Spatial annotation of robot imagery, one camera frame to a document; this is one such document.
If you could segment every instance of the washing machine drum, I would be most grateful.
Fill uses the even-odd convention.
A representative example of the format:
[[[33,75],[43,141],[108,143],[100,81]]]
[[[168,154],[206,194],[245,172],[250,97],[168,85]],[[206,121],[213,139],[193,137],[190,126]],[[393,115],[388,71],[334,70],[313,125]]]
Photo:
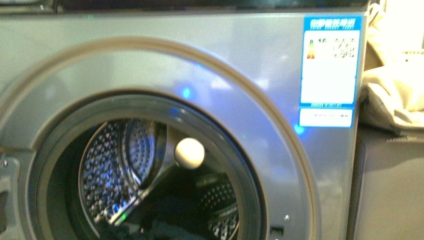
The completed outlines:
[[[48,136],[30,173],[30,211],[39,239],[235,240],[240,221],[256,224],[243,236],[259,239],[256,182],[231,136],[198,110],[116,95]]]

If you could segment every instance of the energy label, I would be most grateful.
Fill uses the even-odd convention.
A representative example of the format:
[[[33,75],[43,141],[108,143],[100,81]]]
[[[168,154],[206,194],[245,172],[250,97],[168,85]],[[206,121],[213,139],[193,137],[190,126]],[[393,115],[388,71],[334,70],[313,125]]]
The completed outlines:
[[[299,125],[350,128],[362,16],[305,17]]]

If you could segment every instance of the washing machine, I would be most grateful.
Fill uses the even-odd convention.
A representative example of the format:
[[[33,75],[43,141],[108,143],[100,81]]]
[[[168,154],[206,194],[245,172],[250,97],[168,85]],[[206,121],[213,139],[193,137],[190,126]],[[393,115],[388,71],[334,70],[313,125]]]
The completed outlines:
[[[0,0],[0,240],[342,240],[367,0]]]

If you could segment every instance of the towel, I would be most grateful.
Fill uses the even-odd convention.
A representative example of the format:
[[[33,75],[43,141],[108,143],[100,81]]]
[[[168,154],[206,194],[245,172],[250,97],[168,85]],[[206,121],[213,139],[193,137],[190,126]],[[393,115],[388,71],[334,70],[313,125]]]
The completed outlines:
[[[424,60],[407,61],[396,50],[381,6],[372,4],[368,11],[366,40],[371,47],[365,53],[359,121],[396,133],[424,130]],[[377,59],[367,61],[370,56]]]
[[[362,75],[359,120],[394,132],[424,131],[423,62],[397,62]]]

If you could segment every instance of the blue light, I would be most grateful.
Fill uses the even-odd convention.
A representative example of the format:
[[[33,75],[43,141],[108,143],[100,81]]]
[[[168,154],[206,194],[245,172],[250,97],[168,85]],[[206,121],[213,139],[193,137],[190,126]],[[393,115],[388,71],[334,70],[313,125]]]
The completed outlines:
[[[294,125],[294,131],[297,133],[297,135],[301,135],[305,132],[305,128],[299,125]]]
[[[185,99],[189,99],[191,95],[192,95],[192,91],[190,90],[190,88],[185,87],[185,88],[182,90],[182,97],[183,97],[183,98],[185,98]]]

